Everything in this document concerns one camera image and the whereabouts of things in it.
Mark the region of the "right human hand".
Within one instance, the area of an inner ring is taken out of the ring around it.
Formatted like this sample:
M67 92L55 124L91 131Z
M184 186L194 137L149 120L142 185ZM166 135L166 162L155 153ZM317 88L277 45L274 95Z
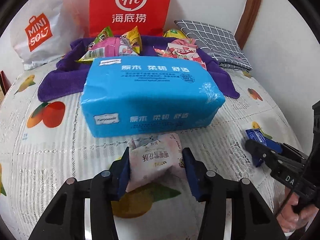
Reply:
M298 201L299 196L293 193L280 214L277 215L277 221L286 237L291 236L296 230L309 225L319 211L314 205L309 205L300 211L299 214L294 213L293 207L298 204Z

